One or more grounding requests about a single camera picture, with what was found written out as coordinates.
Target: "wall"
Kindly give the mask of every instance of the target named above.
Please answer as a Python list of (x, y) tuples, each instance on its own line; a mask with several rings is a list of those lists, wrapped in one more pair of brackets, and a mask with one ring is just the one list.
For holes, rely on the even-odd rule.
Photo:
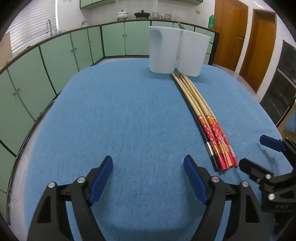
[(83, 20), (91, 25), (91, 11), (80, 10), (79, 0), (57, 0), (57, 17), (59, 30), (80, 28)]
[[(159, 12), (162, 16), (165, 13), (170, 13), (172, 14), (172, 20), (207, 27), (209, 17), (215, 11), (215, 0), (204, 0), (198, 6), (172, 0), (117, 0), (115, 4), (92, 9), (92, 24), (116, 21), (116, 13), (121, 10), (129, 13), (129, 19), (136, 18), (134, 15), (135, 12), (144, 10), (151, 14), (152, 12)], [(196, 14), (195, 10), (200, 10), (200, 14)]]

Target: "blue tablecloth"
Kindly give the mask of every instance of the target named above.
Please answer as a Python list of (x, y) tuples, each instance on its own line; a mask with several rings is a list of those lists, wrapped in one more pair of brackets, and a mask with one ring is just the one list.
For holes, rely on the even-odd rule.
[[(235, 79), (209, 65), (190, 79), (215, 113), (238, 160), (246, 157), (275, 175), (291, 172), (281, 153), (260, 145), (262, 134), (281, 136)], [(85, 68), (49, 110), (34, 145), (24, 194), (26, 226), (49, 182), (72, 183), (110, 155), (113, 172), (92, 207), (106, 240), (190, 240), (205, 206), (196, 199), (183, 170), (187, 154), (225, 182), (249, 181), (260, 201), (258, 185), (239, 168), (222, 175), (214, 172), (169, 74), (151, 73), (148, 59)], [(75, 240), (81, 240), (71, 203), (67, 209)], [(222, 240), (229, 209), (226, 202), (216, 240)], [(264, 216), (272, 234), (274, 218)]]

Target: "floor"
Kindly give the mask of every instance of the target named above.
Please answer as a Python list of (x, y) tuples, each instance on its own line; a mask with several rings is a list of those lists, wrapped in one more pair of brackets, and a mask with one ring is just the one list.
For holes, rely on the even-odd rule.
[[(98, 64), (113, 62), (117, 60), (129, 60), (129, 59), (134, 59), (134, 58), (110, 58), (110, 59), (104, 59)], [(214, 65), (214, 66), (223, 69), (229, 75), (234, 77), (242, 86), (244, 86), (249, 91), (249, 93), (258, 102), (261, 101), (260, 98), (254, 92), (254, 90), (247, 84), (247, 82), (241, 76), (239, 76), (238, 73), (218, 65)], [(9, 204), (10, 223), (11, 223), (10, 228), (12, 229), (13, 233), (20, 241), (27, 240), (27, 235), (28, 235), (27, 230), (25, 228), (25, 220), (24, 220), (24, 212), (23, 212), (23, 196), (24, 196), (25, 180), (26, 180), (28, 164), (31, 157), (31, 152), (32, 152), (34, 143), (36, 141), (36, 137), (38, 136), (38, 133), (42, 126), (43, 120), (41, 120), (39, 125), (36, 127), (35, 131), (33, 132), (32, 136), (30, 137), (24, 149), (24, 152), (19, 160), (19, 164), (12, 183), (11, 200)]]
[(234, 72), (230, 69), (224, 68), (222, 66), (213, 64), (213, 66), (218, 67), (220, 69), (223, 69), (226, 73), (231, 75), (233, 78), (235, 78), (245, 89), (255, 98), (255, 100), (260, 103), (261, 99), (259, 96), (255, 93), (255, 91), (249, 86), (249, 84), (241, 77), (237, 72)]

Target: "cooking pot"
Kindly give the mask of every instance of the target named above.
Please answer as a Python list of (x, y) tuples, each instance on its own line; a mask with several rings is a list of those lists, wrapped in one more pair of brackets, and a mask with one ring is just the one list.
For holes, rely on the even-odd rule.
[(121, 19), (121, 18), (128, 18), (128, 12), (124, 12), (123, 10), (121, 10), (121, 12), (118, 12), (116, 14), (117, 19)]
[(136, 18), (147, 18), (150, 16), (150, 13), (144, 12), (144, 10), (141, 10), (141, 12), (135, 13)]

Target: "faucet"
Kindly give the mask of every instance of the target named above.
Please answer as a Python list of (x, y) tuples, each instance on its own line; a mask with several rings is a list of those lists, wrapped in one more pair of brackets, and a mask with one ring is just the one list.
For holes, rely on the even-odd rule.
[(50, 22), (50, 19), (48, 19), (46, 21), (46, 34), (48, 33), (48, 22), (49, 22), (49, 30), (50, 30), (50, 36), (53, 37), (53, 34), (52, 34), (52, 23)]

